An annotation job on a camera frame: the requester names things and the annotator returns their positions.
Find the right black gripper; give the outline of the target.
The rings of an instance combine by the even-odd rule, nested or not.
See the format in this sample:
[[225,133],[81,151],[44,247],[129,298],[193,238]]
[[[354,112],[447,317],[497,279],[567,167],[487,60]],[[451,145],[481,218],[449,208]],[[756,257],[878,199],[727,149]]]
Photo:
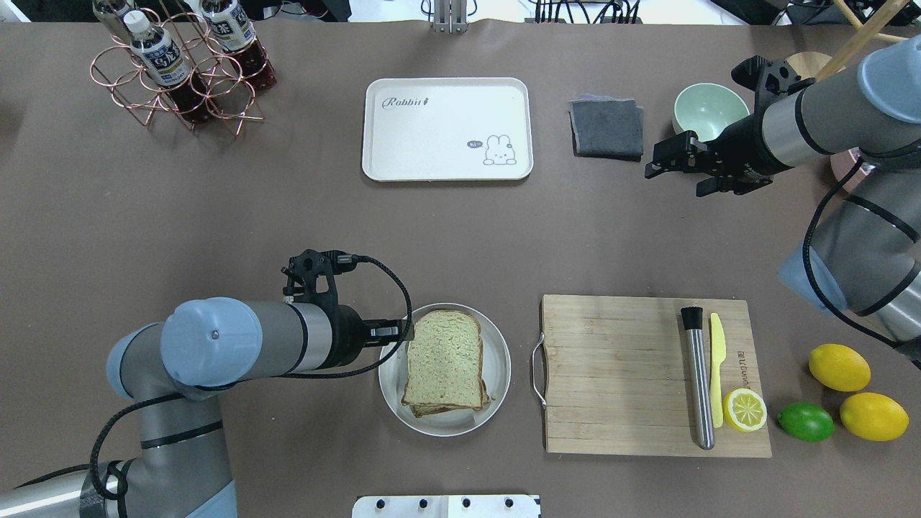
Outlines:
[[763,114],[752,114],[724,129],[717,139],[701,142],[697,132],[687,130],[664,139],[653,148],[653,158],[645,165],[645,179],[662,173],[707,173],[713,171],[713,158],[720,162],[712,173],[695,186],[701,198],[720,193],[744,196],[770,186],[773,175],[791,167],[780,161],[767,147],[763,136]]

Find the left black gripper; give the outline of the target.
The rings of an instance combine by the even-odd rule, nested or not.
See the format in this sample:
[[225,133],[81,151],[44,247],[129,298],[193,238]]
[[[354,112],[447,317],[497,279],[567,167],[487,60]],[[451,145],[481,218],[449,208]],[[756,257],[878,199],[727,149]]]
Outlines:
[[336,308],[331,328],[331,368],[351,364],[360,355],[366,340],[369,345],[388,345],[400,344],[414,338],[414,325],[411,319],[369,320],[366,325],[358,312],[348,306]]

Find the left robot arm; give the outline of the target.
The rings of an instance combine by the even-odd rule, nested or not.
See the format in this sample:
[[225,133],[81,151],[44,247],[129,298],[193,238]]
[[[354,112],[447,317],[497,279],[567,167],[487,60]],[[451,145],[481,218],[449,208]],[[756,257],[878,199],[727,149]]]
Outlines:
[[336,303],[194,299],[126,335],[106,374],[140,417],[141,453],[2,496],[4,517],[235,517],[237,494],[218,394],[241,381],[345,366],[362,348],[401,344],[411,319],[365,321]]

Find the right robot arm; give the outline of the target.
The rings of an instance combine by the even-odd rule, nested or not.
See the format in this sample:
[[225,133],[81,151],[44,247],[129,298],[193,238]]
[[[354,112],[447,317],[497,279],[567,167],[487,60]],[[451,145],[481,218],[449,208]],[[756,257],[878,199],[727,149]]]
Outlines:
[[645,177],[701,173],[697,196],[743,196],[784,171],[858,151],[822,197],[779,278],[849,327],[919,364],[919,38],[875,50],[819,80],[756,55],[733,68],[753,113],[710,141],[687,130],[658,142]]

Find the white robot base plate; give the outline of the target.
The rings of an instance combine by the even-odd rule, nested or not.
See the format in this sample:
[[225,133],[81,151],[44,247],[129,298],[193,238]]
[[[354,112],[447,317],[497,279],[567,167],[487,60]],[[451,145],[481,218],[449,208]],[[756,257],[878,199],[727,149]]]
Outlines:
[[529,494],[365,496],[352,517],[542,517],[540,497]]

